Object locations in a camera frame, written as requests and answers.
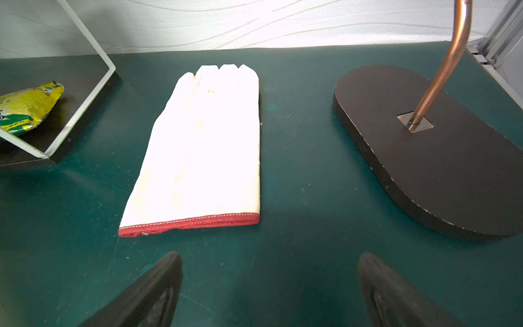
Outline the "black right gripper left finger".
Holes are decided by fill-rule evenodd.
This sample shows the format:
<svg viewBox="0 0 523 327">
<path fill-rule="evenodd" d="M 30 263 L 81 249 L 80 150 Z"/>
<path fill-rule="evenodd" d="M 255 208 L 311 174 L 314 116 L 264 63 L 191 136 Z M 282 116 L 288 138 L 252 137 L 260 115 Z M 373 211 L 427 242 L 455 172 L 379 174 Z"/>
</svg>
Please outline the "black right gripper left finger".
<svg viewBox="0 0 523 327">
<path fill-rule="evenodd" d="M 170 326 L 183 282 L 183 260 L 169 252 L 82 326 Z"/>
</svg>

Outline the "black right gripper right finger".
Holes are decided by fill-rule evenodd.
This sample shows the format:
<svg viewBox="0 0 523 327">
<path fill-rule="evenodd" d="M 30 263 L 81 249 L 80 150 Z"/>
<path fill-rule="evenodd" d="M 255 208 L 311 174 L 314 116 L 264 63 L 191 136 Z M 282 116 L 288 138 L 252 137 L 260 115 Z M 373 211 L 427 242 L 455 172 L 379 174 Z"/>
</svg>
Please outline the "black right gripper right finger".
<svg viewBox="0 0 523 327">
<path fill-rule="evenodd" d="M 463 326 L 374 253 L 358 261 L 358 281 L 373 326 Z"/>
</svg>

